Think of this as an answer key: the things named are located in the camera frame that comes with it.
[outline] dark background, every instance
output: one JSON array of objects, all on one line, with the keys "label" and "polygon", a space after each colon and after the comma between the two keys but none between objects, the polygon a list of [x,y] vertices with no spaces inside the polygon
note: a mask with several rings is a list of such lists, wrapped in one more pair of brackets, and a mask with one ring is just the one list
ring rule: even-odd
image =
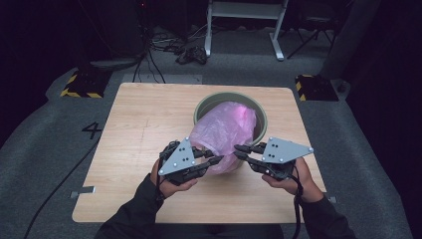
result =
[{"label": "dark background", "polygon": [[[96,25],[101,26],[95,2],[83,2]],[[205,11],[195,9],[206,4],[196,4],[197,8],[187,10],[189,21],[203,23]],[[160,17],[157,6],[151,5],[151,9],[143,21],[152,22],[142,23],[149,28]],[[382,1],[343,74],[351,84],[347,102],[401,195],[415,238],[422,237],[417,225],[422,214],[418,203],[422,181],[420,12],[419,1]],[[112,59],[78,1],[0,3],[0,146],[22,120],[47,101],[45,91],[52,81],[76,65],[68,50],[69,32],[63,33],[72,26],[78,34],[71,42],[79,39],[90,61]]]}]

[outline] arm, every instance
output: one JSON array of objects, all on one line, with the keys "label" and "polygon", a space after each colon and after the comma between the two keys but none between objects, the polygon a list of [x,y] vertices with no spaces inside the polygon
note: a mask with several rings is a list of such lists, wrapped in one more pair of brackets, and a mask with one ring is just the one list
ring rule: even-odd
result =
[{"label": "arm", "polygon": [[[157,178],[158,161],[152,167],[152,172],[146,175],[138,186],[133,198],[120,207],[117,213],[105,222],[96,234],[96,239],[127,239],[151,238],[155,216],[163,200],[157,200],[155,182]],[[160,177],[160,193],[168,198],[177,191],[185,191],[195,185],[197,179],[192,179],[175,186]]]},{"label": "arm", "polygon": [[[347,219],[335,211],[332,204],[315,184],[310,169],[302,157],[296,160],[296,168],[294,176],[298,177],[299,174],[304,188],[300,205],[310,237],[355,238],[353,231],[348,227]],[[268,175],[263,175],[262,178],[272,187],[283,188],[293,195],[298,188],[293,180],[278,181]]]}]

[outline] gray carpet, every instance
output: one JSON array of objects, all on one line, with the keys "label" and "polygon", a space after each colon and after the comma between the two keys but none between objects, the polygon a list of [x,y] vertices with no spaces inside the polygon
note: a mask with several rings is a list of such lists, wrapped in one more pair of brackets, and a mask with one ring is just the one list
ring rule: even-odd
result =
[{"label": "gray carpet", "polygon": [[[287,55],[300,40],[292,32],[280,42]],[[199,39],[191,45],[202,44]],[[318,73],[327,50],[321,36],[290,60],[278,62],[264,29],[216,34],[205,66],[178,65],[171,53],[152,51],[152,57],[168,83],[283,87],[295,92],[295,76]],[[152,65],[150,69],[154,75],[142,62],[135,81],[153,81],[155,76],[161,82]],[[112,74],[103,99],[61,98],[73,71],[52,83],[46,92],[49,101],[19,125],[0,150],[0,238],[23,238],[43,201],[100,136],[97,133],[90,139],[82,129],[95,121],[104,128],[118,86],[131,82],[134,67]],[[346,94],[338,95],[339,102],[300,102],[295,95],[327,194],[336,197],[336,209],[347,216],[358,238],[412,238],[399,195],[344,101]],[[99,224],[72,220],[76,199],[69,198],[71,191],[83,185],[93,155],[93,151],[88,154],[46,204],[29,238],[95,235]],[[295,225],[282,228],[285,237],[291,238]],[[305,227],[300,238],[309,238]]]}]

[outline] printed number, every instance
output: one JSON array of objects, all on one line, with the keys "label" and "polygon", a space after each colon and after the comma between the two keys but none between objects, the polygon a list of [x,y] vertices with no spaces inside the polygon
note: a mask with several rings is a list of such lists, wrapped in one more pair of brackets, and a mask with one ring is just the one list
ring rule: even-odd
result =
[{"label": "printed number", "polygon": [[90,132],[91,133],[91,138],[90,139],[93,139],[94,136],[96,135],[96,132],[103,131],[103,130],[102,129],[99,129],[99,124],[97,122],[93,122],[90,125],[84,127],[82,129],[82,131]]}]

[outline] black sleeve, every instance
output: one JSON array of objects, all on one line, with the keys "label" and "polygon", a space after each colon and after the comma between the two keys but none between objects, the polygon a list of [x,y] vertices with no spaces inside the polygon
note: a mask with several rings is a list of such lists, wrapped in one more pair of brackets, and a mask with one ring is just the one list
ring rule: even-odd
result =
[{"label": "black sleeve", "polygon": [[318,202],[301,202],[301,207],[311,238],[356,238],[345,216],[337,213],[326,197]]},{"label": "black sleeve", "polygon": [[149,175],[146,175],[137,187],[133,198],[102,225],[96,234],[96,239],[151,238],[155,216],[162,201],[156,200],[155,185],[149,179]]}]

